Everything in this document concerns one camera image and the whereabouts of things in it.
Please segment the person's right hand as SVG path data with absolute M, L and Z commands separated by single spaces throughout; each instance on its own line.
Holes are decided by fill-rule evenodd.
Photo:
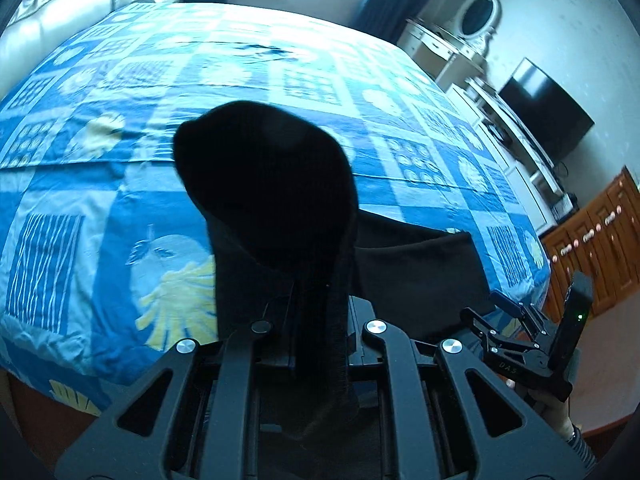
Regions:
M 539 390 L 524 389 L 524 392 L 541 405 L 539 415 L 563 440 L 574 438 L 575 428 L 570 420 L 567 401 L 561 402 L 555 396 Z

